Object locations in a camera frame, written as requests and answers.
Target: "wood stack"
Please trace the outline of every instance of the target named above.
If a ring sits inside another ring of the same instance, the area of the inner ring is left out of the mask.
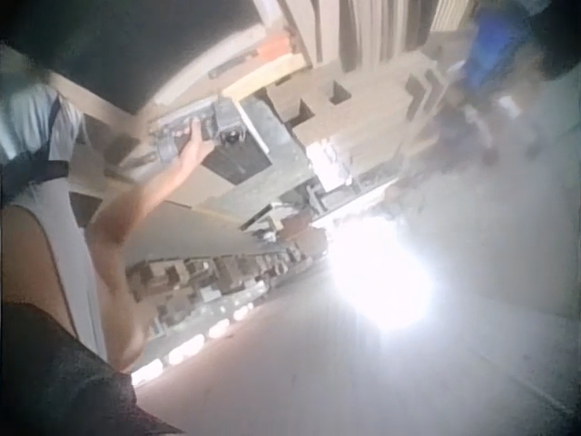
[[[341,57],[348,70],[372,69],[417,49],[428,38],[436,8],[449,9],[438,0],[282,0],[282,4],[313,68]],[[443,15],[443,25],[451,26],[448,15]]]
[[[447,87],[435,61],[416,51],[372,71],[344,74],[330,64],[301,72],[267,95],[306,148],[329,141],[358,175],[405,153]]]

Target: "black strap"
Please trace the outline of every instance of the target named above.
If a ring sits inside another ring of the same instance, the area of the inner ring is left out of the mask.
[[[23,152],[2,166],[1,207],[12,202],[30,183],[44,183],[68,176],[69,163],[67,161],[49,161],[53,127],[60,110],[61,101],[57,98],[48,115],[48,139],[38,150],[34,153]]]
[[[54,179],[66,178],[69,175],[68,161],[48,161],[43,171],[34,177],[33,182],[44,183]]]

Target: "floor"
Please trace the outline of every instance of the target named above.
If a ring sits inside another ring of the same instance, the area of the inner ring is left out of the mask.
[[[536,160],[510,125],[497,166],[434,176],[407,197],[402,239],[435,283],[423,320],[383,332],[323,264],[142,387],[140,404],[196,435],[566,434],[579,394],[581,133],[567,133],[574,104],[549,103],[579,88],[550,86]]]

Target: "lumber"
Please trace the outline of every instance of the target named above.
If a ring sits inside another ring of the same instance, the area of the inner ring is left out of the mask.
[[[273,84],[306,66],[307,62],[302,54],[284,54],[267,64],[261,65],[240,80],[224,88],[222,94],[234,101],[240,101],[259,89]]]
[[[408,35],[408,0],[393,0],[393,57],[399,56],[406,51],[406,41]]]
[[[341,75],[339,62],[296,73],[286,82],[272,84],[266,88],[274,110],[286,123],[299,114],[300,99],[315,89],[329,88],[333,80]]]
[[[281,6],[272,0],[254,0],[254,5],[262,23],[268,29],[283,20]]]
[[[311,64],[318,63],[317,23],[311,0],[283,0],[288,17],[299,32],[306,56]]]
[[[329,64],[339,59],[340,0],[319,0],[320,60]]]
[[[385,80],[353,93],[344,103],[316,114],[293,132],[304,145],[337,137],[342,131],[365,126],[378,119],[386,124],[405,118],[411,97],[399,84]]]

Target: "hand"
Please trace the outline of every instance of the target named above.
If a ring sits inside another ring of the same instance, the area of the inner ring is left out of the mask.
[[[190,141],[183,147],[182,152],[178,157],[180,165],[179,172],[184,178],[190,176],[208,154],[212,152],[215,147],[213,141],[203,141],[202,130],[200,122],[193,120],[190,126]]]

